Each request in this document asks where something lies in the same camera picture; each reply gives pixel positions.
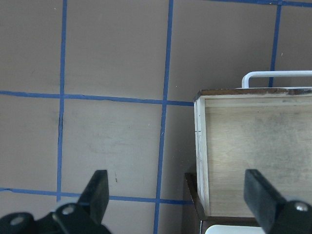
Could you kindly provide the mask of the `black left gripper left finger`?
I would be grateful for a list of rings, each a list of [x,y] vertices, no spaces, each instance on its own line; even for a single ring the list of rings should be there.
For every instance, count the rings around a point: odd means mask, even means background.
[[[108,175],[97,170],[77,202],[66,203],[35,220],[28,212],[10,213],[0,219],[2,234],[109,234],[102,224],[109,202]]]

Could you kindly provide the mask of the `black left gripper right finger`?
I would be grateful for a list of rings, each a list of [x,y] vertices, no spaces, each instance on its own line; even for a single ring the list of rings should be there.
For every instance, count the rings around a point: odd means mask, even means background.
[[[244,200],[266,234],[310,234],[311,204],[285,198],[256,169],[247,169],[244,177]]]

